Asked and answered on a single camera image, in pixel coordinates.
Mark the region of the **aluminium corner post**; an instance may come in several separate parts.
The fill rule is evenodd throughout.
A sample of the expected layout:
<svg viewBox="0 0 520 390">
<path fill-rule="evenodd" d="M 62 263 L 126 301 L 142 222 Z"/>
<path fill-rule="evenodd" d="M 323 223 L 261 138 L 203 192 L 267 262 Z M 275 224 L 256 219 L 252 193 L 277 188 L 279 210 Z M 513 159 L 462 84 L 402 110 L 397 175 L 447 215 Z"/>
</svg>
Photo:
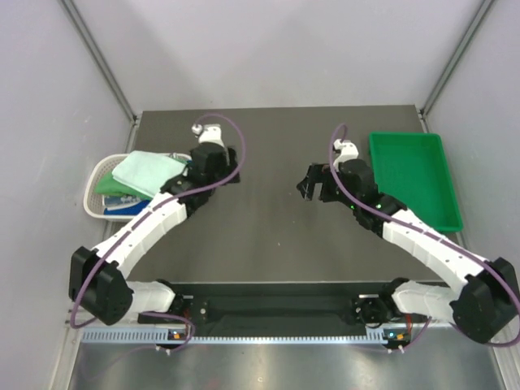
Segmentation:
<svg viewBox="0 0 520 390">
<path fill-rule="evenodd" d="M 478 34 L 495 4 L 496 0 L 483 0 L 479 2 L 476 12 L 471 17 L 468 26 L 465 28 L 464 33 L 449 56 L 443 71 L 440 73 L 440 76 L 435 82 L 431 92 L 428 94 L 425 103 L 418 110 L 418 116 L 422 121 L 427 119 L 427 116 L 439 100 L 440 95 L 444 92 L 449 81 L 457 70 L 459 63 L 463 59 L 466 51 L 469 49 L 475 36 Z"/>
<path fill-rule="evenodd" d="M 131 104 L 129 103 L 128 99 L 126 98 L 123 90 L 119 85 L 119 82 L 116 80 L 115 74 L 111 70 L 111 67 L 107 62 L 105 55 L 102 53 L 101 48 L 97 44 L 79 8 L 75 4 L 75 2 L 71 0 L 58 0 L 58 4 L 62 7 L 65 15 L 71 21 L 71 24 L 78 33 L 87 52 L 89 53 L 89 56 L 94 61 L 97 69 L 99 70 L 102 76 L 102 79 L 105 81 L 108 89 L 113 94 L 120 109 L 128 118 L 130 123 L 134 124 L 137 121 L 137 114 L 132 109 Z"/>
</svg>

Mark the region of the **green towel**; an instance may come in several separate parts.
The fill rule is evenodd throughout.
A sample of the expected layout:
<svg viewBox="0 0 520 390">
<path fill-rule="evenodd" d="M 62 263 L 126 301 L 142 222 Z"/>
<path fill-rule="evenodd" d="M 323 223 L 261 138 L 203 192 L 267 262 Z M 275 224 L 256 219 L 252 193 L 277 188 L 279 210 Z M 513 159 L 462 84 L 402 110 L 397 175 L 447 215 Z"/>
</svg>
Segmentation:
<svg viewBox="0 0 520 390">
<path fill-rule="evenodd" d="M 129 188 L 128 186 L 119 183 L 116 181 L 112 175 L 112 171 L 105 174 L 96 185 L 94 191 L 96 193 L 102 194 L 102 195 L 112 195 L 112 194 L 123 194 L 123 195 L 133 195 L 136 197 L 139 197 L 141 199 L 151 199 L 152 197 L 147 197 L 144 194 L 141 194 L 137 192 L 136 190 L 133 190 L 132 188 Z"/>
</svg>

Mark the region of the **right aluminium corner post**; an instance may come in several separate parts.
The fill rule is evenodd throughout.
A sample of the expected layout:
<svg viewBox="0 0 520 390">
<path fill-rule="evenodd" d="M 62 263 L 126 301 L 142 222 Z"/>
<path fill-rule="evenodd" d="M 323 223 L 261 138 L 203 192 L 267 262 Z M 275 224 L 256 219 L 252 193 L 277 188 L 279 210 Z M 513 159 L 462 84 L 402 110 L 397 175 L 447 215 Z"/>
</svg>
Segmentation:
<svg viewBox="0 0 520 390">
<path fill-rule="evenodd" d="M 483 0 L 479 2 L 476 12 L 471 17 L 468 26 L 465 28 L 464 33 L 449 56 L 443 71 L 440 73 L 440 76 L 435 82 L 431 92 L 428 94 L 425 103 L 418 110 L 418 116 L 422 121 L 427 119 L 427 116 L 439 100 L 440 95 L 444 92 L 449 81 L 457 70 L 459 63 L 463 59 L 466 51 L 469 49 L 475 36 L 478 34 L 495 4 L 496 0 Z"/>
</svg>

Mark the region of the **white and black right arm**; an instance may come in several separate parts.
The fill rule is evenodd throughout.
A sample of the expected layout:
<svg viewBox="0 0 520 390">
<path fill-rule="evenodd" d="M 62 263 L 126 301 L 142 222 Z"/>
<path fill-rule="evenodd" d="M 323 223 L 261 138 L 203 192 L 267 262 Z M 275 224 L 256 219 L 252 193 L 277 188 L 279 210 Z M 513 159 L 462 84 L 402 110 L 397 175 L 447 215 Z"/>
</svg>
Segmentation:
<svg viewBox="0 0 520 390">
<path fill-rule="evenodd" d="M 316 193 L 315 187 L 321 187 Z M 358 321 L 396 322 L 407 314 L 451 323 L 466 337 L 491 345 L 493 338 L 519 313 L 519 287 L 514 267 L 504 258 L 488 261 L 428 227 L 404 203 L 383 193 L 371 168 L 361 159 L 332 167 L 313 163 L 297 184 L 310 201 L 347 206 L 358 224 L 434 271 L 442 285 L 396 278 L 375 298 L 352 301 Z"/>
</svg>

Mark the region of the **left aluminium corner post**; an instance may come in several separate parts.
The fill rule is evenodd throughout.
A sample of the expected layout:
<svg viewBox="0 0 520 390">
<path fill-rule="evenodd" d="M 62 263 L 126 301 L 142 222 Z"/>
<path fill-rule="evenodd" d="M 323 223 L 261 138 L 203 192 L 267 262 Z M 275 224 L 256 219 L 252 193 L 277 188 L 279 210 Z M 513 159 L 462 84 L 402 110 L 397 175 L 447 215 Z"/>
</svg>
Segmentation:
<svg viewBox="0 0 520 390">
<path fill-rule="evenodd" d="M 105 55 L 102 53 L 101 48 L 97 44 L 79 8 L 75 4 L 75 2 L 71 0 L 58 0 L 58 4 L 62 7 L 65 15 L 71 21 L 71 24 L 78 33 L 87 52 L 89 53 L 89 56 L 94 61 L 97 69 L 99 70 L 102 76 L 102 79 L 105 81 L 108 89 L 113 94 L 120 109 L 128 118 L 130 123 L 134 124 L 137 121 L 137 114 L 132 109 L 131 104 L 129 103 L 128 99 L 126 98 L 123 90 L 119 85 L 119 82 L 116 80 L 115 74 L 111 70 L 111 67 L 107 62 Z"/>
</svg>

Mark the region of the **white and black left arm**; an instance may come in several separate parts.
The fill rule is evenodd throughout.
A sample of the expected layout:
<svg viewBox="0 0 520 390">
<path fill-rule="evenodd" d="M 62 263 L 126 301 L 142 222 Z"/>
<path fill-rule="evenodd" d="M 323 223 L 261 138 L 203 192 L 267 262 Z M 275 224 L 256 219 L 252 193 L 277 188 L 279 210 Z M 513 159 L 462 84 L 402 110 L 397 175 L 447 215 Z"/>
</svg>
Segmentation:
<svg viewBox="0 0 520 390">
<path fill-rule="evenodd" d="M 114 325 L 130 314 L 158 313 L 179 320 L 183 301 L 166 281 L 129 282 L 135 265 L 171 229 L 204 206 L 220 185 L 237 183 L 239 161 L 232 147 L 204 141 L 190 152 L 186 170 L 167 180 L 151 202 L 112 237 L 71 256 L 68 295 L 73 308 Z"/>
</svg>

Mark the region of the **green plastic bin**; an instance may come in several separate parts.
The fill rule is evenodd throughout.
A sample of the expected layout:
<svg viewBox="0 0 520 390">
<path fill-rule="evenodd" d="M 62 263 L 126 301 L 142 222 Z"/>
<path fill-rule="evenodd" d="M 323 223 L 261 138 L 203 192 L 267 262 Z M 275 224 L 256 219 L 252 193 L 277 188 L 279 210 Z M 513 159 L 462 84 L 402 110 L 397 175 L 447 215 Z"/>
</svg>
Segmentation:
<svg viewBox="0 0 520 390">
<path fill-rule="evenodd" d="M 462 216 L 440 136 L 373 132 L 369 153 L 380 190 L 405 203 L 438 232 L 463 229 Z"/>
</svg>

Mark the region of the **white plastic basket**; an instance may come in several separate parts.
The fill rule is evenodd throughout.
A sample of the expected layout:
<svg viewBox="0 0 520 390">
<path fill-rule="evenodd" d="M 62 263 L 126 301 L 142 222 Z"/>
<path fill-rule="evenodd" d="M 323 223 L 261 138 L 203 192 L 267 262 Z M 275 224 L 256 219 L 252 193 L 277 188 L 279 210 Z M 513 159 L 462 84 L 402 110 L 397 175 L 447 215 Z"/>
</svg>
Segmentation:
<svg viewBox="0 0 520 390">
<path fill-rule="evenodd" d="M 103 211 L 105 207 L 102 204 L 102 195 L 94 192 L 94 188 L 98 184 L 98 181 L 112 168 L 115 167 L 117 163 L 120 163 L 125 157 L 129 154 L 113 154 L 97 163 L 93 172 L 89 177 L 89 181 L 87 183 L 87 188 L 84 192 L 84 200 L 83 206 L 85 212 L 95 219 L 105 219 L 113 222 L 127 222 L 132 219 L 134 216 L 111 216 L 104 215 Z M 151 202 L 147 201 L 144 205 L 143 210 L 146 206 Z"/>
</svg>

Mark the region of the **pale mint towel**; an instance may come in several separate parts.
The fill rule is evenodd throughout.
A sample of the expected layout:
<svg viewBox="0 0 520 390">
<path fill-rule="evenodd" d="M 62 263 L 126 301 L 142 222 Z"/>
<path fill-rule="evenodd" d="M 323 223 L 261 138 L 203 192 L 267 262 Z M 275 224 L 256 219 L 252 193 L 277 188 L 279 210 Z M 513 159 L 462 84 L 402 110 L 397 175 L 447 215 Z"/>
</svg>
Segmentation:
<svg viewBox="0 0 520 390">
<path fill-rule="evenodd" d="M 119 183 L 154 197 L 169 179 L 180 175 L 186 165 L 185 160 L 170 154 L 133 151 L 114 168 L 112 175 Z"/>
</svg>

